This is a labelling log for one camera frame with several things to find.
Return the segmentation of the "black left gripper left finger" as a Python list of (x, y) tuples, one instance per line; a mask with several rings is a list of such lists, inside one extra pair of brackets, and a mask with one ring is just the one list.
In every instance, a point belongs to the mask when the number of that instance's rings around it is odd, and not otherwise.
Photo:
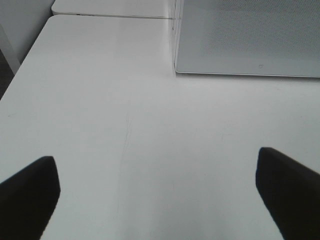
[(0, 238), (39, 240), (60, 197), (55, 159), (43, 156), (0, 184)]

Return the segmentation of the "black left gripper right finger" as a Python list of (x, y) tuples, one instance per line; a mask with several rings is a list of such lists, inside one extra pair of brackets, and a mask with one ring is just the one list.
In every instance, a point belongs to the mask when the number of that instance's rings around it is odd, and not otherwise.
[(257, 191), (285, 240), (320, 238), (320, 175), (271, 147), (258, 152)]

